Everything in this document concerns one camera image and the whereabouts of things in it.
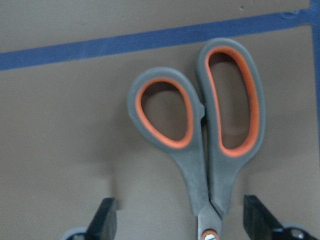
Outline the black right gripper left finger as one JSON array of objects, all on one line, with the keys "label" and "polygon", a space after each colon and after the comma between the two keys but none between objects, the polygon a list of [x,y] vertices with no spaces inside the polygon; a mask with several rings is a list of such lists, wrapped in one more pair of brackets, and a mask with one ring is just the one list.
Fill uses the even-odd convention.
[{"label": "black right gripper left finger", "polygon": [[87,240],[114,240],[117,232],[116,199],[104,198],[86,230]]}]

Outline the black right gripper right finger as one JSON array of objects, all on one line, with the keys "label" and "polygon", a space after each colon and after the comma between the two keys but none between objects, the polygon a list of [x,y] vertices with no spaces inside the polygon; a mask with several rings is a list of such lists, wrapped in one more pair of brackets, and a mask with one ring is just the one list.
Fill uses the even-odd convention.
[{"label": "black right gripper right finger", "polygon": [[251,240],[314,240],[302,227],[285,225],[255,195],[243,197],[243,228]]}]

